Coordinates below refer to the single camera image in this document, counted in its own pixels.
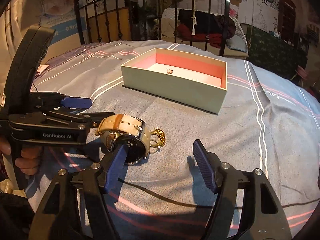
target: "bed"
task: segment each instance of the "bed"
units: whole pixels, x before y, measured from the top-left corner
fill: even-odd
[[[120,65],[152,48],[226,61],[228,93],[219,115],[124,87]],[[166,133],[166,146],[139,165],[125,166],[116,188],[105,196],[121,239],[201,238],[215,195],[206,188],[193,159],[195,139],[237,169],[261,168],[268,174],[293,236],[319,203],[320,104],[290,81],[244,60],[159,40],[86,44],[47,64],[50,67],[34,81],[38,91],[89,97],[93,105],[84,112],[126,113]],[[86,151],[101,158],[93,133]],[[26,189],[33,209],[59,169],[74,172],[91,163],[72,149],[45,149],[40,171]],[[230,235],[238,229],[242,194],[239,190]],[[90,236],[81,192],[79,199],[82,226]]]

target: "metal bed frame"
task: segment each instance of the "metal bed frame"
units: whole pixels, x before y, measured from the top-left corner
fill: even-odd
[[[89,42],[92,42],[92,37],[91,37],[91,28],[89,25],[89,18],[88,17],[88,6],[93,5],[94,6],[94,17],[95,17],[95,24],[96,24],[96,28],[97,28],[97,33],[98,33],[98,41],[101,42],[102,41],[102,37],[100,36],[100,30],[99,30],[99,24],[98,24],[98,16],[101,14],[97,14],[97,3],[101,2],[103,4],[104,7],[104,13],[105,14],[105,26],[107,28],[107,33],[108,33],[108,40],[111,41],[110,39],[110,31],[109,31],[109,21],[108,21],[108,10],[107,10],[107,3],[106,0],[85,0],[86,4],[80,6],[79,2],[81,0],[74,0],[74,10],[75,10],[75,14],[76,14],[76,22],[77,22],[77,28],[78,28],[78,33],[79,33],[79,38],[80,38],[80,42],[81,44],[85,44],[84,41],[84,31],[83,31],[83,27],[82,27],[82,23],[81,23],[81,15],[80,15],[80,10],[85,10],[85,21],[86,21],[86,25],[87,25],[87,31],[88,31],[88,37],[89,37]],[[117,25],[118,25],[118,37],[119,40],[122,40],[122,36],[123,34],[121,33],[121,26],[120,26],[120,17],[119,17],[119,3],[118,0],[116,1],[116,16],[117,16]],[[143,33],[142,35],[144,36],[144,39],[147,40],[148,39],[148,32],[147,32],[147,17],[146,17],[146,11],[145,11],[145,6],[146,6],[146,0],[142,0],[142,11],[143,11]],[[177,20],[178,20],[178,15],[177,15],[177,0],[173,0],[172,4],[174,5],[175,8],[175,30],[173,32],[174,35],[174,42],[177,42],[177,36],[178,36],[178,32],[177,32]],[[131,5],[131,0],[127,0],[127,5],[129,8],[129,23],[130,23],[130,28],[132,28],[133,22],[132,22],[132,5]],[[224,8],[224,15],[229,16],[229,8],[230,8],[230,0],[225,0],[225,8]],[[158,20],[158,29],[157,32],[159,33],[158,35],[158,39],[161,40],[161,11],[160,11],[160,0],[157,0],[157,15],[155,17],[155,19]],[[209,0],[209,6],[208,6],[208,12],[211,12],[211,0]],[[210,14],[208,14],[208,30],[207,30],[207,34],[206,34],[206,41],[205,41],[205,50],[207,50],[207,46],[208,46],[208,41],[209,41],[209,26],[210,26]],[[227,30],[228,30],[228,17],[224,17],[224,25],[223,25],[223,31],[222,31],[222,41],[221,41],[221,46],[220,46],[220,51],[219,51],[219,56],[223,56],[224,55],[224,50],[225,50],[225,46],[226,46],[226,39],[227,39]]]

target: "blue gripper pad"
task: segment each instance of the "blue gripper pad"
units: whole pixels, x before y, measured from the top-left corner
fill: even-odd
[[[205,150],[200,140],[194,141],[192,150],[205,185],[213,193],[217,193],[218,186],[215,183],[214,171],[206,156],[208,152]]]
[[[92,106],[92,101],[90,98],[65,97],[60,103],[66,108],[88,109]]]
[[[114,152],[116,154],[113,162],[110,165],[109,170],[106,174],[106,184],[104,185],[104,189],[106,194],[110,192],[110,190],[115,186],[116,182],[118,181],[119,174],[123,168],[125,159],[127,158],[127,151],[125,145],[122,145],[118,152]]]

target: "wristwatch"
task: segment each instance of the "wristwatch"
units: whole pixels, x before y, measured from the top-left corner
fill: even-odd
[[[124,141],[129,146],[125,163],[134,165],[147,158],[150,152],[150,132],[143,120],[125,114],[103,119],[96,131],[109,151],[114,151]]]

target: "watch face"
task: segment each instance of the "watch face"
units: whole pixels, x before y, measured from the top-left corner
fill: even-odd
[[[114,149],[119,144],[127,144],[129,151],[125,163],[128,165],[135,165],[146,156],[146,148],[144,144],[137,138],[131,135],[121,135],[114,143]]]

